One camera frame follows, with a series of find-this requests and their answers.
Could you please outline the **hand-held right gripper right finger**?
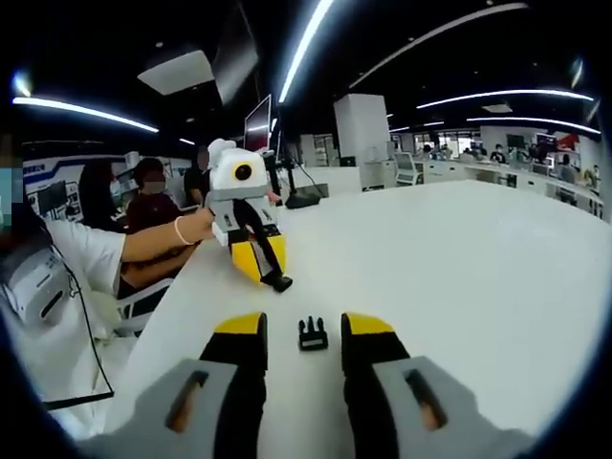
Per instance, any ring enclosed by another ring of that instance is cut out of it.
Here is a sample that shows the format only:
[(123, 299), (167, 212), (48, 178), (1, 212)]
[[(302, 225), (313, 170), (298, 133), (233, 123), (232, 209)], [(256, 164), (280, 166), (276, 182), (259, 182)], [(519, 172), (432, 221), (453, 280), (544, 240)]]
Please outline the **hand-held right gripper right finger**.
[(340, 319), (343, 395), (358, 458), (525, 458), (531, 438), (479, 412), (473, 392), (412, 357), (387, 322)]

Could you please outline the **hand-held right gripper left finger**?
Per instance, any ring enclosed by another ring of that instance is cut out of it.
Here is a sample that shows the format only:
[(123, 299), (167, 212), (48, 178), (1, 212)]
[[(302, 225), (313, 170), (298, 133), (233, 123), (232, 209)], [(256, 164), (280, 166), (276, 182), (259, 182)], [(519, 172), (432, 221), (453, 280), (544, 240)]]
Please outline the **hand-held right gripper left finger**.
[(120, 428), (80, 444), (86, 458), (254, 458), (267, 398), (267, 316), (218, 325), (199, 359), (146, 388)]

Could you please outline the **person's left hand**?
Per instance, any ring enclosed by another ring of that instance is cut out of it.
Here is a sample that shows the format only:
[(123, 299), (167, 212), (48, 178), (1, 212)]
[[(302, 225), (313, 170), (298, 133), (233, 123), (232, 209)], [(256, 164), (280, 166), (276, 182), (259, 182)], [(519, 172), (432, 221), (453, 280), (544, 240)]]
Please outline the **person's left hand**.
[(214, 237), (212, 225), (214, 214), (209, 208), (198, 208), (194, 213), (188, 215), (188, 236), (190, 242), (200, 242)]

